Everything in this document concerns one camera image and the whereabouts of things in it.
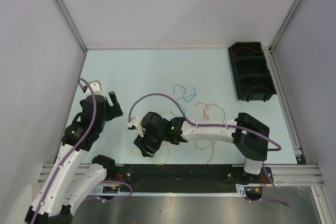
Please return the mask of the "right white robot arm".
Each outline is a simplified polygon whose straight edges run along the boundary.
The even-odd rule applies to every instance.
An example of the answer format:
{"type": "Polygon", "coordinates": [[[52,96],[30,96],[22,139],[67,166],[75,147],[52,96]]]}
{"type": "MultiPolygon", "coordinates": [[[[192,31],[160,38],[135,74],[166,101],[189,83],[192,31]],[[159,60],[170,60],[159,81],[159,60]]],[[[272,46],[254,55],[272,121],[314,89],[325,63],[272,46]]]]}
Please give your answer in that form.
{"type": "Polygon", "coordinates": [[[133,143],[144,157],[153,157],[164,141],[173,145],[200,140],[232,143],[244,156],[242,176],[249,183],[261,177],[267,159],[269,127],[247,113],[226,122],[192,122],[184,117],[167,120],[149,112],[132,117],[128,129],[137,131],[133,143]]]}

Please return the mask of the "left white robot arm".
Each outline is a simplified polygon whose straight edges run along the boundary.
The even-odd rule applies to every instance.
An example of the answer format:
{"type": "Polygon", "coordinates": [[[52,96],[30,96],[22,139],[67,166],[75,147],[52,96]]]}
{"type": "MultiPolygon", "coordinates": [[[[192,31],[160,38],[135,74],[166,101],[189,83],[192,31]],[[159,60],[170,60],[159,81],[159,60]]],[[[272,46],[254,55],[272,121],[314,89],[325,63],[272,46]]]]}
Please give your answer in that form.
{"type": "Polygon", "coordinates": [[[65,129],[52,170],[33,200],[26,223],[71,223],[75,212],[102,181],[112,181],[117,173],[115,161],[107,156],[93,158],[88,170],[74,184],[77,168],[98,140],[106,122],[123,115],[114,92],[109,102],[100,91],[80,101],[82,111],[65,129]]]}

